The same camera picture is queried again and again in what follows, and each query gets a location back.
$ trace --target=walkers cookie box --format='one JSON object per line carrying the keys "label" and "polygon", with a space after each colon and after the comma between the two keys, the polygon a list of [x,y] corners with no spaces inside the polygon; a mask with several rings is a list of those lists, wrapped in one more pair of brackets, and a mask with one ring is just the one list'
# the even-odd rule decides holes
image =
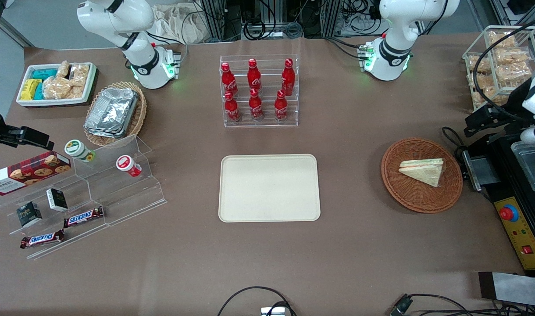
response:
{"label": "walkers cookie box", "polygon": [[36,182],[71,170],[71,162],[49,151],[0,170],[0,195],[9,194]]}

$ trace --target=round wicker basket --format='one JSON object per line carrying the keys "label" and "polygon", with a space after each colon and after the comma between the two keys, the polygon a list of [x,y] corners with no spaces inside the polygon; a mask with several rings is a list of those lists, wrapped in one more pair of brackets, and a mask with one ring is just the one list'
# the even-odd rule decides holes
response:
{"label": "round wicker basket", "polygon": [[[145,99],[145,95],[141,91],[141,88],[139,88],[136,84],[133,84],[131,82],[117,82],[112,83],[107,88],[119,88],[119,89],[125,89],[129,88],[134,90],[139,94],[139,98],[137,100],[135,111],[133,112],[133,116],[131,117],[131,122],[129,123],[129,127],[127,128],[127,136],[131,135],[137,135],[139,132],[141,132],[141,128],[143,127],[143,122],[145,120],[145,116],[147,115],[147,100]],[[92,103],[90,104],[90,108],[88,110],[88,113],[86,116],[88,117],[90,115],[90,112],[94,108],[94,103],[96,102],[96,99],[100,96],[103,89],[98,92],[98,95],[95,96]],[[104,136],[95,136],[90,134],[87,130],[85,130],[86,137],[90,140],[92,144],[96,144],[98,146],[106,146],[108,144],[111,144],[119,138],[111,138],[111,137],[104,137]]]}
{"label": "round wicker basket", "polygon": [[[412,179],[398,171],[404,160],[443,158],[439,186]],[[455,158],[442,146],[423,138],[406,138],[392,144],[382,157],[382,180],[402,205],[421,213],[438,213],[452,207],[462,194],[462,174]]]}

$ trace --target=brown table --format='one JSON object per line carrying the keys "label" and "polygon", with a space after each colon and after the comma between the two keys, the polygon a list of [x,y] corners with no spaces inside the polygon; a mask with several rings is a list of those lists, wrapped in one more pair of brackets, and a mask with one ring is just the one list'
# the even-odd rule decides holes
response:
{"label": "brown table", "polygon": [[[168,203],[35,261],[8,238],[0,215],[0,315],[215,315],[251,285],[280,290],[309,316],[383,315],[404,292],[488,308],[476,272],[522,272],[492,206],[465,185],[452,209],[416,214],[392,199],[380,177],[382,155],[396,140],[421,136],[448,146],[440,127],[462,131],[471,103],[460,57],[475,37],[423,36],[393,82],[362,74],[324,40],[191,46],[179,80],[145,90],[149,112],[139,136],[154,150],[153,173]],[[299,127],[225,129],[219,56],[292,51],[301,58]],[[25,52],[26,65],[65,59],[94,62],[98,90],[133,81],[117,49]],[[7,123],[49,133],[59,150],[85,138],[86,110],[12,104]],[[0,167],[40,152],[0,146]],[[319,220],[219,220],[224,156],[296,153],[317,158]],[[224,315],[258,315],[274,302],[267,292],[244,293]],[[452,308],[418,302],[413,310]]]}

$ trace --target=yellow snack package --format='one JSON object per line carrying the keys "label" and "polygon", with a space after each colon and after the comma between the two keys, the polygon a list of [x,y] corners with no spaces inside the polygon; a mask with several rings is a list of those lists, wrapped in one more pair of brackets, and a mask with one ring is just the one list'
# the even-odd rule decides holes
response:
{"label": "yellow snack package", "polygon": [[36,93],[37,85],[41,84],[41,79],[28,79],[24,83],[24,88],[21,91],[21,100],[33,100]]}

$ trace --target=bottle cap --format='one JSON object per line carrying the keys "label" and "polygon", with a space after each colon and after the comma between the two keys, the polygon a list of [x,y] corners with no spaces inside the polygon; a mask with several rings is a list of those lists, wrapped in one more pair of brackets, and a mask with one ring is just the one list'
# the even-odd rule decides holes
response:
{"label": "bottle cap", "polygon": [[69,140],[65,145],[65,153],[71,157],[81,156],[85,151],[85,144],[79,140]]}
{"label": "bottle cap", "polygon": [[223,62],[221,64],[221,70],[223,70],[223,72],[229,72],[231,70],[231,67],[229,66],[229,63],[228,62]]}
{"label": "bottle cap", "polygon": [[129,171],[134,165],[133,158],[126,154],[118,158],[117,162],[115,162],[115,166],[121,171]]}

